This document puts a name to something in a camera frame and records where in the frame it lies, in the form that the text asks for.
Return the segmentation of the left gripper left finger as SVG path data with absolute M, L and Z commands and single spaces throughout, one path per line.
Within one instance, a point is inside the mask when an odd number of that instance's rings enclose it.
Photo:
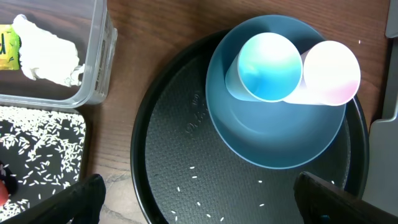
M 102 176 L 93 174 L 3 223 L 98 224 L 105 195 L 106 186 Z

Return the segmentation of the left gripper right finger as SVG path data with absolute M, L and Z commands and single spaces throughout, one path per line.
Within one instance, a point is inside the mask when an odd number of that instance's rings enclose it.
M 397 224 L 395 215 L 309 172 L 296 178 L 294 197 L 305 224 Z

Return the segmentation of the light blue cup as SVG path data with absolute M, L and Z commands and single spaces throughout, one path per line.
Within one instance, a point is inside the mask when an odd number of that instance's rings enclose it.
M 224 82 L 238 100 L 277 103 L 298 88 L 302 75 L 296 46 L 280 34 L 263 32 L 244 43 Z

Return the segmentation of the white tissue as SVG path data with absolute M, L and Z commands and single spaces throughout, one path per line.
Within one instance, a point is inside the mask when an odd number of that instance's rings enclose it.
M 66 87 L 81 85 L 79 75 L 85 71 L 85 64 L 79 64 L 73 42 L 37 27 L 23 14 L 14 18 L 12 28 L 22 41 L 19 60 L 27 78 L 46 79 Z

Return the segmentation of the green snack wrapper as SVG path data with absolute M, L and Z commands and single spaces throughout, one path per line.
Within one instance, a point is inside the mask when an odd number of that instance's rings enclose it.
M 21 41 L 10 24 L 1 24 L 1 70 L 18 70 Z

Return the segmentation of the orange carrot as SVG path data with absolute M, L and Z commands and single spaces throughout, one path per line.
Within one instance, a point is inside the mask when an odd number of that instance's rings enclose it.
M 0 206 L 3 206 L 9 199 L 9 192 L 3 181 L 0 181 Z

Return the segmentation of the grey dishwasher rack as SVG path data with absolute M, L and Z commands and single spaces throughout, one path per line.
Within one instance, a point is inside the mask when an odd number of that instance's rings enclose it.
M 393 40 L 382 118 L 369 133 L 369 170 L 363 200 L 397 215 L 397 0 L 391 0 L 385 36 Z

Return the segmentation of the dark blue plate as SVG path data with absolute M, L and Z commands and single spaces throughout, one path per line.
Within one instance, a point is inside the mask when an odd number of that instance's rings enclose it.
M 328 148 L 343 124 L 346 107 L 233 97 L 224 84 L 226 72 L 245 41 L 262 32 L 286 37 L 300 53 L 325 40 L 313 27 L 289 16 L 257 16 L 242 22 L 213 53 L 206 76 L 206 103 L 213 126 L 234 153 L 260 167 L 290 169 Z

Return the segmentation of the round black serving tray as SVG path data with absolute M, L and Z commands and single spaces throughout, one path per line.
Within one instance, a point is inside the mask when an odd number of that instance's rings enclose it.
M 356 197 L 364 192 L 367 127 L 357 98 L 334 143 L 287 170 L 255 166 L 222 141 L 205 99 L 206 68 L 225 31 L 180 52 L 152 82 L 137 112 L 131 172 L 149 223 L 302 223 L 294 182 L 303 171 Z

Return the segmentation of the pink cup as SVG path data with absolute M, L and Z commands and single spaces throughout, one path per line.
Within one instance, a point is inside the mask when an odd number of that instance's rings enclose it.
M 357 94 L 361 81 L 359 62 L 344 44 L 326 40 L 314 45 L 301 58 L 302 79 L 285 102 L 341 106 Z

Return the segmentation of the clear plastic bin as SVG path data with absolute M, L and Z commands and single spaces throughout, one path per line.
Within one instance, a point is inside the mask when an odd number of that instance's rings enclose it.
M 109 79 L 118 31 L 106 0 L 1 1 L 1 23 L 23 14 L 39 28 L 73 42 L 85 71 L 80 86 L 66 87 L 48 80 L 31 80 L 20 70 L 1 71 L 1 103 L 77 108 L 102 103 Z

